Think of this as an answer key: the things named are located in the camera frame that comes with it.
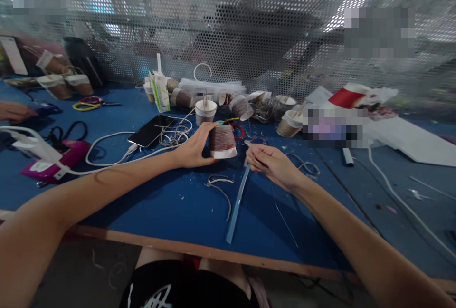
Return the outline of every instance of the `person's left hand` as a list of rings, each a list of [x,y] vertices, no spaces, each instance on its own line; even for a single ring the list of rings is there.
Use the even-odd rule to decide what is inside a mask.
[[[203,158],[203,152],[209,131],[219,126],[219,123],[202,123],[195,134],[176,150],[170,152],[177,162],[179,168],[196,168],[204,165],[214,164],[217,160],[213,157]]]
[[[36,115],[35,111],[25,105],[10,101],[0,101],[0,121],[8,120],[11,124],[19,124]]]

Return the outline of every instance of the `yellow scissors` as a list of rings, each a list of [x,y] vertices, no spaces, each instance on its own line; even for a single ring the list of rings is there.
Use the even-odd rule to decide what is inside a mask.
[[[102,106],[120,106],[120,103],[108,103],[98,96],[89,96],[79,100],[79,102],[73,105],[73,108],[79,112],[92,111]]]

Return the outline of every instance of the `black shorts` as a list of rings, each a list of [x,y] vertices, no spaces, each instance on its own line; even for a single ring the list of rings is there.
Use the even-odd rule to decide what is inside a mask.
[[[180,260],[161,260],[137,268],[123,291],[121,308],[258,308],[236,284],[210,271],[189,269]]]

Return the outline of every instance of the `phone screen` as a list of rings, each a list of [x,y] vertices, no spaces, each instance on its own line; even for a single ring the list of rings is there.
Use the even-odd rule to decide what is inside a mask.
[[[173,118],[169,118],[165,115],[157,115],[150,122],[131,135],[128,138],[128,141],[142,147],[149,147],[158,139],[160,133],[162,133],[161,126],[169,126],[173,121]]]

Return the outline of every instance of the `hand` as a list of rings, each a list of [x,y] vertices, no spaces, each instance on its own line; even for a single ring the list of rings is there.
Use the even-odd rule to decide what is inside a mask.
[[[285,154],[271,146],[252,144],[247,150],[247,162],[253,171],[264,173],[272,182],[289,193],[312,182]]]
[[[37,113],[25,105],[10,101],[0,101],[0,121],[8,120],[11,124],[19,124]]]
[[[217,160],[213,157],[203,158],[203,152],[209,131],[219,126],[219,123],[202,123],[195,134],[176,150],[170,153],[175,158],[179,168],[196,168],[204,165],[214,164]]]

